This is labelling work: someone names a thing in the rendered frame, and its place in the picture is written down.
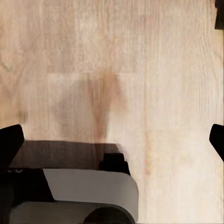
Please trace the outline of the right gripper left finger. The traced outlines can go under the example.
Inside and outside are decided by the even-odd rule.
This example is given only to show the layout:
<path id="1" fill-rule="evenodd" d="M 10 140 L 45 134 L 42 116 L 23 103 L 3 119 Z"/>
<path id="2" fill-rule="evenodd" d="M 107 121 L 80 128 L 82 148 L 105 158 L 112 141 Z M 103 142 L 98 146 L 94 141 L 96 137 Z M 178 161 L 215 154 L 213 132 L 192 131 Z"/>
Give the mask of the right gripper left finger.
<path id="1" fill-rule="evenodd" d="M 21 125 L 0 129 L 0 180 L 24 142 Z"/>

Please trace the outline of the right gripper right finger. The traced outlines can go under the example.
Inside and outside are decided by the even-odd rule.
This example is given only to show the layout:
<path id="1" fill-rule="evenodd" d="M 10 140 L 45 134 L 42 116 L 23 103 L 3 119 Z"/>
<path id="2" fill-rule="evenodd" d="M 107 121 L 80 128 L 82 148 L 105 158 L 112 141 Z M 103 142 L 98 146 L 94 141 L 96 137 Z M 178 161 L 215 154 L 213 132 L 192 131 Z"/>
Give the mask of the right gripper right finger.
<path id="1" fill-rule="evenodd" d="M 224 126 L 214 124 L 209 140 L 224 162 Z"/>

